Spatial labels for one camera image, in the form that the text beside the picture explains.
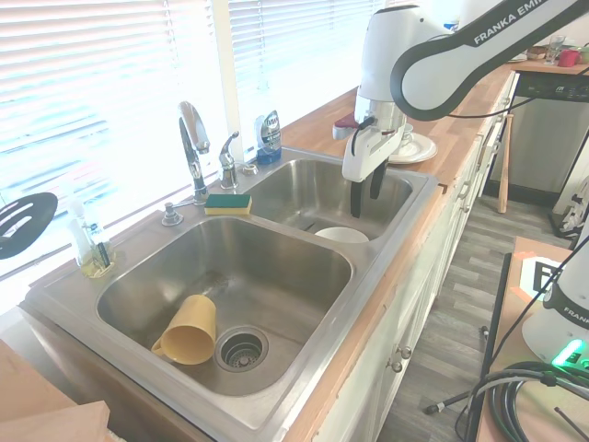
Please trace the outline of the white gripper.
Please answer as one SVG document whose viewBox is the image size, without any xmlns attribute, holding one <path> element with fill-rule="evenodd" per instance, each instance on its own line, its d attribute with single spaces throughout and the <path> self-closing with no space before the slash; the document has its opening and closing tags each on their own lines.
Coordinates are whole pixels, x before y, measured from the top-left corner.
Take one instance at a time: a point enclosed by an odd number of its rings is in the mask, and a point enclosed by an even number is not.
<svg viewBox="0 0 589 442">
<path fill-rule="evenodd" d="M 403 122 L 393 131 L 383 132 L 374 125 L 363 129 L 352 142 L 356 127 L 341 127 L 341 136 L 347 135 L 342 163 L 342 176 L 351 181 L 350 209 L 354 218 L 362 213 L 364 181 L 372 172 L 370 198 L 376 200 L 383 187 L 388 158 L 400 147 L 406 128 Z"/>
</svg>

